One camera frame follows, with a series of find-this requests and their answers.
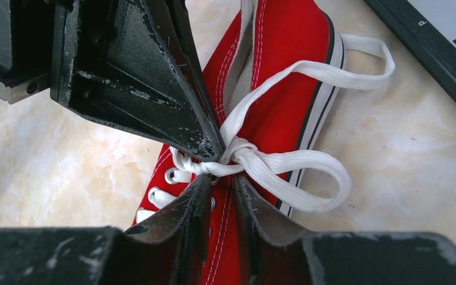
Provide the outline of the red canvas sneaker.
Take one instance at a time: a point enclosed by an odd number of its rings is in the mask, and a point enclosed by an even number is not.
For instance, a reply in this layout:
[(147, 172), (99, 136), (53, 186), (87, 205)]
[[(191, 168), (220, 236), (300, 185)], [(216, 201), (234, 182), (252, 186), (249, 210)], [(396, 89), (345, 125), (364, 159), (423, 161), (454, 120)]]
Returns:
[(204, 68), (227, 150), (214, 163), (164, 145), (134, 223), (155, 217), (201, 174), (214, 178), (201, 284), (240, 284), (235, 177), (288, 216), (321, 213), (351, 179), (314, 144), (339, 89), (374, 90), (395, 70), (386, 43), (341, 34), (315, 1), (242, 1)]

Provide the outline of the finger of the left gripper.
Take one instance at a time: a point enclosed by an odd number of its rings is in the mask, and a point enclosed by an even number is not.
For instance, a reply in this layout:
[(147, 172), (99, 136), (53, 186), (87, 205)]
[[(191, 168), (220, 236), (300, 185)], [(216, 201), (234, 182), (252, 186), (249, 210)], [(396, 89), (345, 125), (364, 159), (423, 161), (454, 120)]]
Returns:
[(146, 134), (218, 134), (184, 1), (142, 1)]

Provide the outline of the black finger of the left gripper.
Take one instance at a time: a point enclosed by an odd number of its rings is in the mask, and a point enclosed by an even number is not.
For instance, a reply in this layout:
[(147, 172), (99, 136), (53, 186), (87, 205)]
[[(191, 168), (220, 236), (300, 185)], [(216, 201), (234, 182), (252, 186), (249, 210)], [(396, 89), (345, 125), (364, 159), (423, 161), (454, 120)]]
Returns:
[(142, 1), (56, 1), (50, 96), (78, 116), (170, 145), (204, 162), (219, 159), (218, 134), (146, 134)]

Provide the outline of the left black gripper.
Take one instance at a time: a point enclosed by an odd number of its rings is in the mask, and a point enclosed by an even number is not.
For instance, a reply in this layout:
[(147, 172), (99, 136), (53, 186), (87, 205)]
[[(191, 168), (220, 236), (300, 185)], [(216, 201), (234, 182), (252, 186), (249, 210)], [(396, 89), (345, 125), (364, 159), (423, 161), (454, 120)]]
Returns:
[(0, 99), (50, 87), (55, 1), (0, 1)]

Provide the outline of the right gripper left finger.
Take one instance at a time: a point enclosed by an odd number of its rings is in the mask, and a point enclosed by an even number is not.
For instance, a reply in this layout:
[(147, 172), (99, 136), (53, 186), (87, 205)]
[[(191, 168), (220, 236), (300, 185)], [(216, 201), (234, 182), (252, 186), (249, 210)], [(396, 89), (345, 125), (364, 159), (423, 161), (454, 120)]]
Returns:
[(0, 284), (200, 284), (211, 178), (126, 231), (0, 228)]

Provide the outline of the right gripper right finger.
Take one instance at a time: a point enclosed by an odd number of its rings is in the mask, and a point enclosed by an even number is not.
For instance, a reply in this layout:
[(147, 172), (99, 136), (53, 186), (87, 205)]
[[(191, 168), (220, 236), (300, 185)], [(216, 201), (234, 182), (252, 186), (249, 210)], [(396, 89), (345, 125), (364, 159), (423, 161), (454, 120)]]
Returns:
[(431, 232), (313, 232), (235, 179), (242, 284), (456, 284), (456, 246)]

